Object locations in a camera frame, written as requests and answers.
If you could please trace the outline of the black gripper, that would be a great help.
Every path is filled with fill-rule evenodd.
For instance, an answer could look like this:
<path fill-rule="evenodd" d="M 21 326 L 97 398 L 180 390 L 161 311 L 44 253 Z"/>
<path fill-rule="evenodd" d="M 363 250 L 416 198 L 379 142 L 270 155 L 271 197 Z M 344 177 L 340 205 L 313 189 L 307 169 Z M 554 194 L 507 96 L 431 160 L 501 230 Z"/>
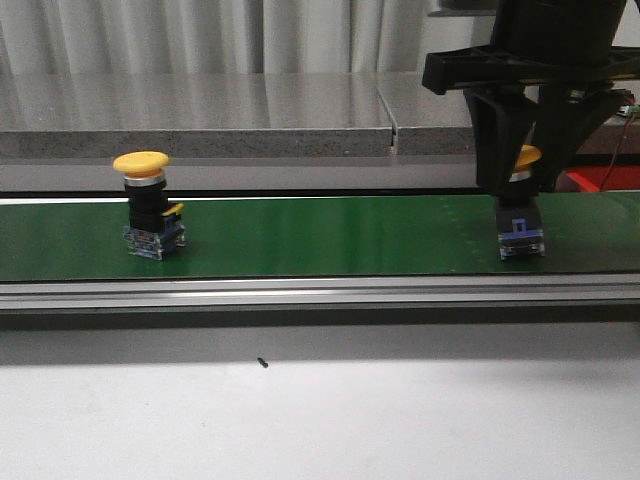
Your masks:
<path fill-rule="evenodd" d="M 613 46 L 601 65 L 570 66 L 484 45 L 429 53 L 422 85 L 437 95 L 464 89 L 475 139 L 477 185 L 491 195 L 531 195 L 534 188 L 529 180 L 512 183 L 510 178 L 536 118 L 532 144 L 542 157 L 534 164 L 533 179 L 540 191 L 550 192 L 585 141 L 625 104 L 624 91 L 612 84 L 578 90 L 549 83 L 638 78 L 637 47 Z M 542 84 L 549 85 L 539 88 L 538 105 L 522 87 L 477 87 Z"/>

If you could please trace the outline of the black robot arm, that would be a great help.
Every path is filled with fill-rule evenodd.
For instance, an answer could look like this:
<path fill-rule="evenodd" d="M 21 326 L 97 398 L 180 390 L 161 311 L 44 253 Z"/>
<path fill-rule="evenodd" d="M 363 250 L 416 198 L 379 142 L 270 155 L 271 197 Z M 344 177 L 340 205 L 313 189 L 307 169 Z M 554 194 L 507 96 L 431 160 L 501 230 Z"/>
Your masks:
<path fill-rule="evenodd" d="M 487 193 L 528 197 L 559 173 L 627 96 L 639 50 L 614 45 L 623 1 L 502 1 L 487 45 L 426 57 L 422 84 L 462 90 Z"/>

